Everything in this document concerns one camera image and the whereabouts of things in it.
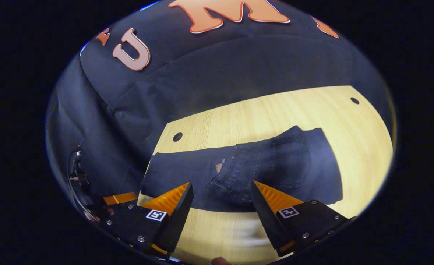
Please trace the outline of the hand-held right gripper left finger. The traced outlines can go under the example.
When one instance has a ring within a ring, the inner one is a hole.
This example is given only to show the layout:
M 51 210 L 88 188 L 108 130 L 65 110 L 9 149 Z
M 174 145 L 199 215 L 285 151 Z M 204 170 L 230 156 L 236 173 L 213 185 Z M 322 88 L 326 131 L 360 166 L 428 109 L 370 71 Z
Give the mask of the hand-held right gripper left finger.
M 194 198 L 191 183 L 148 201 L 108 206 L 111 211 L 102 228 L 119 243 L 146 255 L 168 260 L 176 250 Z

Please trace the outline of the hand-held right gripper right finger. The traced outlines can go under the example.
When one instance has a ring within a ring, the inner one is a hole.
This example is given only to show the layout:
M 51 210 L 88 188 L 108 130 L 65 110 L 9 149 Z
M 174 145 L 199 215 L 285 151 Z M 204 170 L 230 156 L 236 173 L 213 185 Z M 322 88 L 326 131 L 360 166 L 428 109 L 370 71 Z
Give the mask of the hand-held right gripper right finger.
M 279 257 L 300 254 L 345 229 L 349 218 L 318 200 L 303 202 L 258 181 L 251 200 L 265 233 Z

